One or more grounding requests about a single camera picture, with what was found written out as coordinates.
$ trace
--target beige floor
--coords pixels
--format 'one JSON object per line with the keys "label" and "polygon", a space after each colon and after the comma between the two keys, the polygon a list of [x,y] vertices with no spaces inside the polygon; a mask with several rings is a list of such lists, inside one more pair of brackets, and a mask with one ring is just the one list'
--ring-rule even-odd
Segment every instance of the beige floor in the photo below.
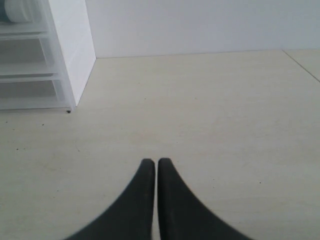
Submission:
{"label": "beige floor", "polygon": [[[318,51],[287,53],[318,70]],[[315,240],[319,143],[320,83],[282,51],[100,59],[72,114],[0,113],[0,239],[62,239],[114,201],[142,158],[172,157],[245,234]]]}

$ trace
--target white cabinet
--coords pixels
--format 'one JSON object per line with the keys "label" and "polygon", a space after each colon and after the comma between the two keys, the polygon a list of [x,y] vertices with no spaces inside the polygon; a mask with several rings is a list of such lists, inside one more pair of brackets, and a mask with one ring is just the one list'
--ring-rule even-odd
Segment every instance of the white cabinet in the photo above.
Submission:
{"label": "white cabinet", "polygon": [[95,60],[85,0],[0,0],[0,109],[74,109]]}

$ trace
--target floor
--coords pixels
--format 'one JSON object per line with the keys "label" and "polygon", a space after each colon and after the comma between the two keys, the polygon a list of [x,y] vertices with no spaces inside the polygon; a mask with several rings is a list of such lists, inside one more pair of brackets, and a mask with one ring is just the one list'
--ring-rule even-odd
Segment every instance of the floor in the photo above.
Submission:
{"label": "floor", "polygon": [[0,239],[63,239],[161,157],[248,236],[318,239],[319,64],[320,50],[99,59],[72,114],[1,112]]}

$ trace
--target white drawer unit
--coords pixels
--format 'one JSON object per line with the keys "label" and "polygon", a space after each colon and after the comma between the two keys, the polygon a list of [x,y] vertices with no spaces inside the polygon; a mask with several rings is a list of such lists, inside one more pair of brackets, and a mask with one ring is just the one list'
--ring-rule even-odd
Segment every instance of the white drawer unit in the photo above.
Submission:
{"label": "white drawer unit", "polygon": [[85,0],[0,0],[0,109],[73,110],[95,60]]}

